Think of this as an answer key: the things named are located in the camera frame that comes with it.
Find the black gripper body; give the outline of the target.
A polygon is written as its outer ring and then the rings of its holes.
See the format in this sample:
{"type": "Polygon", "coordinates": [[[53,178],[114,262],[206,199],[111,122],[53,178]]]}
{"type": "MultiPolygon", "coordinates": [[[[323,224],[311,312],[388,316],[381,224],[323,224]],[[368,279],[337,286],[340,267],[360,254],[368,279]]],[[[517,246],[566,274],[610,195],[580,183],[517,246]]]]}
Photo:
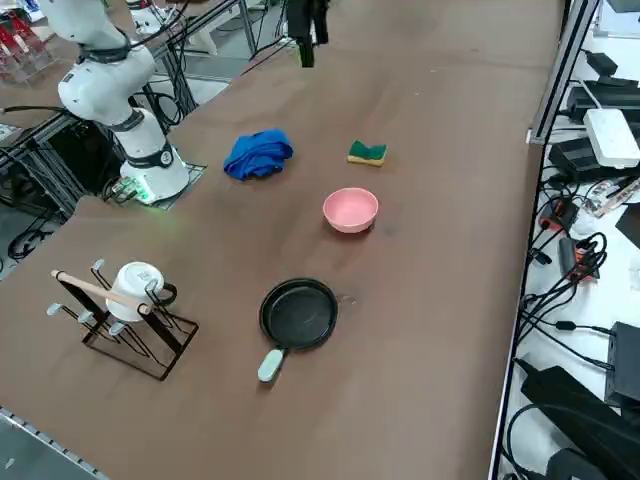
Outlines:
{"type": "Polygon", "coordinates": [[[288,36],[294,39],[308,37],[315,22],[327,23],[327,0],[288,0],[286,20],[288,36]]]}

